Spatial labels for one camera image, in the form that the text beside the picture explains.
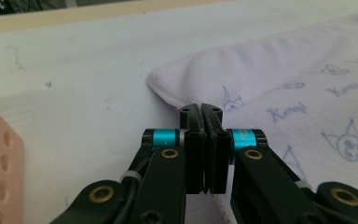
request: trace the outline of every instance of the white table surface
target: white table surface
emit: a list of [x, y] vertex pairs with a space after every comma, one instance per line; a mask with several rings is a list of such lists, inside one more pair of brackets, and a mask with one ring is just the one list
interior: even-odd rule
[[[0, 32], [0, 114], [25, 143], [24, 222], [49, 223], [88, 184], [119, 180], [146, 128], [179, 117], [145, 85], [189, 53], [358, 13], [356, 0], [226, 1]], [[190, 196], [186, 223], [223, 223]]]

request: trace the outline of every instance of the cloth fold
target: cloth fold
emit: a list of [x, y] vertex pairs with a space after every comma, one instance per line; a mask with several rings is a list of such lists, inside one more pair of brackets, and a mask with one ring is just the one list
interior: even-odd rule
[[[358, 15], [197, 52], [156, 68], [147, 84], [177, 108], [221, 107], [225, 128], [262, 129], [314, 189], [358, 188]], [[216, 200], [232, 223], [231, 184]]]

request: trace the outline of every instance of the white towel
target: white towel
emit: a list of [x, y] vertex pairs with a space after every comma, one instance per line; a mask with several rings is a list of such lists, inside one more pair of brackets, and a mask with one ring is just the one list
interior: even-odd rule
[[[358, 188], [358, 15], [162, 65], [147, 84], [178, 108], [224, 109], [225, 128], [262, 129], [270, 147], [314, 189]], [[235, 223], [228, 193], [217, 196]]]

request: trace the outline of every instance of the brass screw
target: brass screw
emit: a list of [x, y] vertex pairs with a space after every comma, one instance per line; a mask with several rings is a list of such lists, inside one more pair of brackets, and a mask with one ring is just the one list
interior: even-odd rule
[[333, 188], [330, 192], [337, 201], [350, 206], [358, 206], [358, 197], [354, 193], [341, 188]]
[[100, 186], [95, 188], [89, 194], [89, 200], [93, 203], [104, 203], [112, 198], [114, 194], [113, 188], [110, 186]]
[[261, 152], [254, 150], [254, 149], [246, 150], [245, 156], [247, 156], [248, 158], [250, 158], [252, 160], [260, 160], [261, 158], [263, 158], [263, 154], [261, 154]]
[[164, 149], [161, 151], [161, 156], [165, 159], [174, 159], [179, 155], [178, 150], [176, 149]]

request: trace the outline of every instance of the pink pipette tip rack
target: pink pipette tip rack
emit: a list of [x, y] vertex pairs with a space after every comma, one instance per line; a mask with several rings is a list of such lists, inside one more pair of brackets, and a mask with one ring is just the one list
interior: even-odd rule
[[22, 223], [23, 185], [23, 142], [0, 116], [0, 224]]

